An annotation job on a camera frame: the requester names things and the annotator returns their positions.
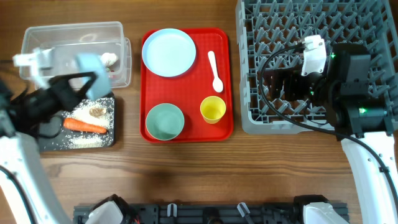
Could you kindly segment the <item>light blue bowl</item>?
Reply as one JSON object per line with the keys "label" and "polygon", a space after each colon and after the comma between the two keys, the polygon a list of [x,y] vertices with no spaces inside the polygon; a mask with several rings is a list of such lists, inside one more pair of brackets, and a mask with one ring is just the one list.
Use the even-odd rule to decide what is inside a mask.
{"label": "light blue bowl", "polygon": [[89,100],[95,101],[111,92],[111,80],[99,55],[80,53],[76,55],[76,62],[80,73],[90,74],[82,78],[84,86],[89,83],[85,91]]}

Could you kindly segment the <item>brown food scrap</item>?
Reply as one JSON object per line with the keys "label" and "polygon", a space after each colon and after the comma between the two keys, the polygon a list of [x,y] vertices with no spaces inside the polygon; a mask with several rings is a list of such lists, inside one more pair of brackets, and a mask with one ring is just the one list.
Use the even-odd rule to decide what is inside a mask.
{"label": "brown food scrap", "polygon": [[106,108],[90,108],[89,114],[95,118],[99,118],[107,113]]}

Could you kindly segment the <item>white rice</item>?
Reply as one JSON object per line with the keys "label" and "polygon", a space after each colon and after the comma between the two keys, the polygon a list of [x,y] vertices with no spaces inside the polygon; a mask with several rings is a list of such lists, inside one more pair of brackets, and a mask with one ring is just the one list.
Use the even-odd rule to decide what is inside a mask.
{"label": "white rice", "polygon": [[[107,113],[99,118],[89,114],[90,108],[106,108]],[[114,142],[114,112],[115,99],[113,97],[100,98],[96,101],[83,100],[73,111],[62,111],[60,116],[74,118],[85,123],[94,124],[107,129],[107,133],[88,133],[83,131],[72,131],[62,128],[64,139],[61,138],[63,146],[61,149],[82,149],[94,147],[108,147]]]}

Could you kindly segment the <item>orange carrot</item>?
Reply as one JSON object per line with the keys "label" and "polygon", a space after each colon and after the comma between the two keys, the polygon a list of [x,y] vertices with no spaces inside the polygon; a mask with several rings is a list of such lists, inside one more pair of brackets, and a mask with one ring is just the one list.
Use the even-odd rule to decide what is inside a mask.
{"label": "orange carrot", "polygon": [[88,133],[107,133],[107,129],[94,124],[89,124],[82,122],[74,118],[65,118],[63,122],[63,127],[72,131],[83,131]]}

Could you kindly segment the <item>red snack wrapper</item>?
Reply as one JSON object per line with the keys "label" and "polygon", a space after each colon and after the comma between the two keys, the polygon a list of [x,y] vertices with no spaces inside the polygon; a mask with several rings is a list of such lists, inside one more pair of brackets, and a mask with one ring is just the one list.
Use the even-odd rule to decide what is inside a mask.
{"label": "red snack wrapper", "polygon": [[108,68],[108,67],[106,67],[106,71],[107,71],[107,73],[108,73],[108,76],[109,76],[109,78],[110,79],[115,79],[116,78],[116,75],[114,74],[114,70],[112,70],[112,69],[110,69],[110,68]]}

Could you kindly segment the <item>white tissue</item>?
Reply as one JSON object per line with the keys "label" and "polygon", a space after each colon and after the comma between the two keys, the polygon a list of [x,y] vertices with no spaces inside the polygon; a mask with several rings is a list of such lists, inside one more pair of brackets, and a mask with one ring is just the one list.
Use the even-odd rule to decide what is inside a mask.
{"label": "white tissue", "polygon": [[106,52],[100,56],[100,60],[105,67],[111,67],[119,60],[119,57],[114,53]]}

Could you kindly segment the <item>yellow cup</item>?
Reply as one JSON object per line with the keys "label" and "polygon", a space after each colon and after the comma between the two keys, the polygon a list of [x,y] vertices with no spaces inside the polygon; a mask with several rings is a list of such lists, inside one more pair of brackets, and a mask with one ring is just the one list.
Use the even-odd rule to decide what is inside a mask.
{"label": "yellow cup", "polygon": [[219,96],[208,96],[200,104],[200,113],[205,122],[215,124],[226,113],[226,103]]}

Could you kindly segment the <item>green bowl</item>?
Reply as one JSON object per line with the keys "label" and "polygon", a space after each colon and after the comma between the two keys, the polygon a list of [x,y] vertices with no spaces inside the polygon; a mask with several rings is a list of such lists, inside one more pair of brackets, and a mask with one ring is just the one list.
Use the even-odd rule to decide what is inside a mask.
{"label": "green bowl", "polygon": [[160,141],[175,139],[183,131],[185,117],[182,110],[170,103],[154,106],[146,116],[146,130]]}

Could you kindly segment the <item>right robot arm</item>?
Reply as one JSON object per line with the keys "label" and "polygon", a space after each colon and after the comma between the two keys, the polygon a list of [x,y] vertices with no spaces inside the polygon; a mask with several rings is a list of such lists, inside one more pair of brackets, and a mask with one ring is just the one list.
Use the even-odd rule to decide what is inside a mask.
{"label": "right robot arm", "polygon": [[308,98],[324,107],[330,134],[341,143],[353,173],[364,223],[397,222],[397,166],[392,116],[368,92],[371,56],[358,44],[336,44],[331,53],[322,40],[291,46],[303,53],[296,68],[259,74],[266,104],[283,93],[287,100]]}

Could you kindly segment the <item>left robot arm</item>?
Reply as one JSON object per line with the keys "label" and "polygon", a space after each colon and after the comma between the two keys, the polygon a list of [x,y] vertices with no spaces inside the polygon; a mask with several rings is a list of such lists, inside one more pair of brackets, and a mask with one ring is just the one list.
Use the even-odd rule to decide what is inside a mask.
{"label": "left robot arm", "polygon": [[1,89],[1,171],[15,185],[32,223],[71,223],[58,201],[40,162],[38,145],[28,129],[59,111],[71,111],[95,90],[95,98],[111,92],[110,82],[99,87],[107,74],[84,72],[51,78],[19,103]]}

